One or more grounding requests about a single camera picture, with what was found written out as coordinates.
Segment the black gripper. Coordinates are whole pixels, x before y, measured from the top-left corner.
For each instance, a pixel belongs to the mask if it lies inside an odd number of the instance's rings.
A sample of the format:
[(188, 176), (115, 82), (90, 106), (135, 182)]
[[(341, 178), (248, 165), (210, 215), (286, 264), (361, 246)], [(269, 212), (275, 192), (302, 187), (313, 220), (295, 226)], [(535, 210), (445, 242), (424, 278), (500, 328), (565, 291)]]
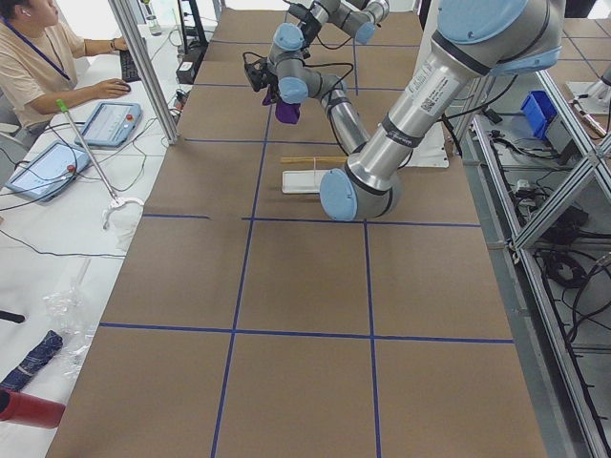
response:
[(266, 80), (266, 95), (263, 98), (262, 105), (269, 106), (274, 104), (273, 98), (280, 98), (279, 81), (275, 75), (270, 75)]

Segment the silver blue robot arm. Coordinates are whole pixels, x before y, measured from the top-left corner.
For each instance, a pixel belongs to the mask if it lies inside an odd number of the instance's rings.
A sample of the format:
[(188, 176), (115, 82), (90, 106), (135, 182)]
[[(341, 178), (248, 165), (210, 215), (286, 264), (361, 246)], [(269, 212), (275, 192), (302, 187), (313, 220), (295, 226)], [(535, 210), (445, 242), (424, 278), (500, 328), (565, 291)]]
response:
[(562, 1), (443, 1), (431, 51), (373, 135), (368, 134), (340, 77), (309, 68), (306, 51), (322, 27), (332, 24), (360, 44), (372, 38), (390, 12), (386, 1), (293, 3), (296, 23), (275, 31), (268, 56), (245, 64), (254, 91), (276, 107), (283, 123), (298, 122), (301, 104), (313, 98), (348, 159), (325, 173), (320, 201), (336, 220), (374, 219), (401, 196), (397, 175), (427, 131), (473, 79), (544, 70), (558, 60)]

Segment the person's right hand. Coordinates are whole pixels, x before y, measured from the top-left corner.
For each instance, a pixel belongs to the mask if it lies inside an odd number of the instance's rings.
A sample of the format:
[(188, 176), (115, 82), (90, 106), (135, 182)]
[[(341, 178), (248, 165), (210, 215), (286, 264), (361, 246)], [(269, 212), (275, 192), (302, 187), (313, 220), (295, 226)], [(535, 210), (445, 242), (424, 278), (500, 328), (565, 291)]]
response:
[(117, 86), (117, 82), (125, 82), (121, 79), (108, 79), (94, 85), (95, 97), (98, 99), (118, 98), (128, 94)]

